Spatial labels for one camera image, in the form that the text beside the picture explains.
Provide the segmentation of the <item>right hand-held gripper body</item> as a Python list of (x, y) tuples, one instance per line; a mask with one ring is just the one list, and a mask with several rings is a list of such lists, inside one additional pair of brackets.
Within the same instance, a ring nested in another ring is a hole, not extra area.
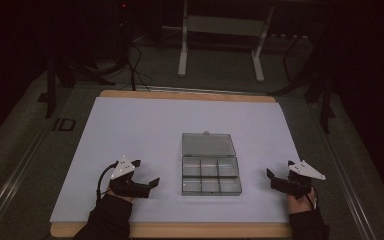
[(275, 176), (270, 182), (270, 187), (279, 192), (286, 193), (299, 199), (311, 192), (312, 180), (325, 180), (326, 176), (313, 168), (306, 161), (301, 160), (288, 167), (289, 173), (286, 179)]

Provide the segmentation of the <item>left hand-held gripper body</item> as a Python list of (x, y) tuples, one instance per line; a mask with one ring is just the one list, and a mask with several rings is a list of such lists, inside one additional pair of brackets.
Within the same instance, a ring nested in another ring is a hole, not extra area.
[(148, 184), (140, 184), (132, 180), (137, 167), (135, 168), (131, 162), (126, 157), (117, 162), (115, 170), (110, 177), (109, 188), (120, 196), (148, 198), (150, 194)]

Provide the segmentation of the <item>clear plastic compartment box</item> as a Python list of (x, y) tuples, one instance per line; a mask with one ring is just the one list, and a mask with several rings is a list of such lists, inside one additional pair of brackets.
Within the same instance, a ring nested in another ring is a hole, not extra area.
[(236, 151), (230, 134), (182, 134), (182, 195), (242, 194)]

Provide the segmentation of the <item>person's left hand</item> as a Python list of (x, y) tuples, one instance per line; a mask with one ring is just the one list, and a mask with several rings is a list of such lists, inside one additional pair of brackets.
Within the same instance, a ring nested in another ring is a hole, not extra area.
[(107, 190), (106, 194), (117, 197), (117, 198), (122, 199), (122, 200), (127, 201), (127, 202), (133, 202), (135, 200), (134, 197), (117, 195), (111, 189)]

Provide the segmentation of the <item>person's right hand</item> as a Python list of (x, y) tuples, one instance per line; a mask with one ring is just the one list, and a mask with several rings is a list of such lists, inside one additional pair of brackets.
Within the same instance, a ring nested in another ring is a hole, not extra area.
[(311, 189), (311, 192), (299, 199), (296, 199), (292, 195), (287, 195), (288, 212), (290, 214), (297, 214), (315, 209), (315, 191)]

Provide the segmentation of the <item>black tripod stand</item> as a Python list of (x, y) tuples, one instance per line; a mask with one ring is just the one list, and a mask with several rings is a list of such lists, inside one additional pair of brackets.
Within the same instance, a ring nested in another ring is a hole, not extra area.
[(339, 38), (340, 28), (334, 20), (328, 20), (311, 50), (308, 60), (293, 78), (293, 81), (283, 88), (268, 92), (269, 96), (283, 96), (307, 85), (308, 89), (304, 94), (305, 101), (316, 103), (321, 100), (319, 122), (325, 134), (330, 133), (329, 118), (333, 115), (330, 104), (339, 58), (339, 51), (337, 50)]
[(77, 63), (74, 59), (64, 55), (56, 43), (56, 40), (47, 33), (42, 33), (41, 38), (46, 56), (46, 76), (47, 92), (42, 93), (38, 99), (39, 102), (45, 102), (47, 105), (46, 119), (49, 119), (56, 109), (56, 79), (59, 79), (63, 87), (73, 88), (76, 80), (73, 71), (79, 72), (101, 85), (114, 85), (103, 78), (104, 75), (121, 70), (123, 65), (116, 63), (104, 70), (93, 71)]

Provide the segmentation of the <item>white metal stand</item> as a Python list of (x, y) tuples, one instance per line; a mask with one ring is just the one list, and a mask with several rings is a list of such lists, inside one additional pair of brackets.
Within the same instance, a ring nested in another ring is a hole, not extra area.
[(268, 36), (269, 27), (275, 12), (274, 6), (269, 6), (264, 20), (248, 20), (223, 18), (213, 16), (190, 15), (188, 5), (190, 0), (183, 0), (182, 42), (177, 75), (184, 77), (188, 61), (188, 33), (212, 33), (224, 35), (252, 36), (259, 39), (258, 45), (251, 51), (251, 59), (257, 82), (264, 82), (260, 55)]

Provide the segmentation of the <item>metal floor rail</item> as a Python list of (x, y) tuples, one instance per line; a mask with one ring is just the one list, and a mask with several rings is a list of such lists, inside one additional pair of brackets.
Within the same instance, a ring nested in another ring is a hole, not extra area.
[(321, 135), (323, 144), (327, 148), (328, 156), (333, 162), (336, 179), (340, 185), (341, 191), (347, 203), (348, 209), (351, 212), (351, 215), (354, 219), (356, 227), (359, 231), (359, 234), (362, 240), (377, 240), (374, 231), (368, 221), (368, 218), (365, 214), (365, 211), (361, 205), (361, 201), (356, 194), (354, 187), (351, 184), (351, 181), (346, 174), (344, 165), (341, 162), (341, 159), (338, 155), (338, 152), (332, 142), (332, 139), (329, 134), (327, 134), (317, 115), (318, 107), (316, 104), (308, 104), (307, 108), (310, 111), (313, 122), (316, 124), (319, 134)]
[(6, 209), (10, 205), (12, 199), (16, 195), (25, 175), (27, 169), (31, 165), (31, 161), (34, 155), (37, 152), (37, 149), (40, 147), (44, 137), (50, 131), (51, 126), (57, 119), (57, 113), (54, 112), (49, 118), (45, 120), (44, 125), (41, 127), (38, 134), (32, 140), (31, 144), (24, 153), (21, 161), (18, 163), (15, 170), (9, 175), (9, 178), (4, 183), (3, 187), (0, 190), (0, 220), (4, 215)]

